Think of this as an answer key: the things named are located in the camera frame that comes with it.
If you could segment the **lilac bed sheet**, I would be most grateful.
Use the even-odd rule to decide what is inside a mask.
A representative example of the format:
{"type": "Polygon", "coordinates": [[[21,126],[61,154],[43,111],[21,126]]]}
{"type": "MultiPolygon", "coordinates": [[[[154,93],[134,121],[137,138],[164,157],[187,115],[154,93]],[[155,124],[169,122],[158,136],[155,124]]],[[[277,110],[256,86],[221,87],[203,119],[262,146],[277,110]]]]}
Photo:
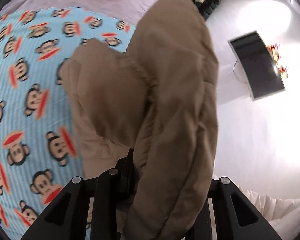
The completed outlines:
{"type": "Polygon", "coordinates": [[[2,13],[11,14],[17,10],[39,10],[55,7],[82,7],[88,11],[105,14],[129,24],[136,25],[157,0],[11,0],[2,13]]]}

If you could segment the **white duvet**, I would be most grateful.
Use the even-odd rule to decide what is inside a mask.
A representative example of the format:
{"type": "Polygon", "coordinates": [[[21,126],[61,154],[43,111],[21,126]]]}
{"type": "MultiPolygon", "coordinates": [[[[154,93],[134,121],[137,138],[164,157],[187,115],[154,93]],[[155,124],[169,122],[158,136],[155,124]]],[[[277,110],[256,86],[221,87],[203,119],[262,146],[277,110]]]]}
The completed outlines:
{"type": "Polygon", "coordinates": [[[300,233],[300,198],[280,199],[237,186],[252,202],[281,239],[295,239],[300,233]]]}

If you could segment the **black wall television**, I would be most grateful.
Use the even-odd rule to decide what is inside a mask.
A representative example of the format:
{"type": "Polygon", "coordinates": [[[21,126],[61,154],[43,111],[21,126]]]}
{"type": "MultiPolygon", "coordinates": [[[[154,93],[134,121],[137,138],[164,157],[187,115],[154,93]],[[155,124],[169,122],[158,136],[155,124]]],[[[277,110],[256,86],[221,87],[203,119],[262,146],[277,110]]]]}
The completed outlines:
{"type": "Polygon", "coordinates": [[[285,91],[276,63],[258,32],[242,35],[228,43],[243,68],[252,100],[285,91]]]}

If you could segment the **monkey print blue blanket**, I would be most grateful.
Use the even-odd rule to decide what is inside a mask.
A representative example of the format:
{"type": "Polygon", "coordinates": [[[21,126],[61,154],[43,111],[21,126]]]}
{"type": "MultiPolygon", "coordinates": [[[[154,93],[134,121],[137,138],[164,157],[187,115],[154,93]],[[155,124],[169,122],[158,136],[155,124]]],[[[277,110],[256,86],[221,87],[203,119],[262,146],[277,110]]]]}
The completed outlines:
{"type": "Polygon", "coordinates": [[[84,176],[61,66],[90,38],[123,53],[134,31],[79,7],[0,13],[0,228],[11,239],[84,176]]]}

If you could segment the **tan puffer jacket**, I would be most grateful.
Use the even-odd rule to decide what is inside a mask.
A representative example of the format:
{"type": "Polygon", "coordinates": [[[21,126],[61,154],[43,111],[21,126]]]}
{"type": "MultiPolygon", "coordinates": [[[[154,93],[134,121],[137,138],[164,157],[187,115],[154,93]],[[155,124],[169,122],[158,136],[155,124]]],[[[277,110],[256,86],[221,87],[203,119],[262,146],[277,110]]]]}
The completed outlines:
{"type": "Polygon", "coordinates": [[[138,185],[123,239],[182,239],[215,162],[218,60],[192,0],[158,0],[125,53],[97,39],[61,67],[78,137],[133,149],[138,185]]]}

